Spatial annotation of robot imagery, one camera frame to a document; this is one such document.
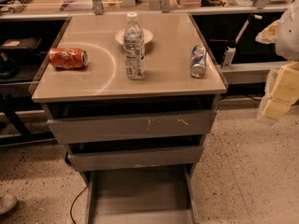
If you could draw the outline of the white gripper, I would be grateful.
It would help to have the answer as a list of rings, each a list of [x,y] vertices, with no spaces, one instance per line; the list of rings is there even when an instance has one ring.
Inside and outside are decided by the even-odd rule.
[[[262,44],[274,44],[276,54],[289,61],[268,73],[258,121],[272,125],[284,117],[299,100],[299,3],[291,3],[279,20],[255,37]]]

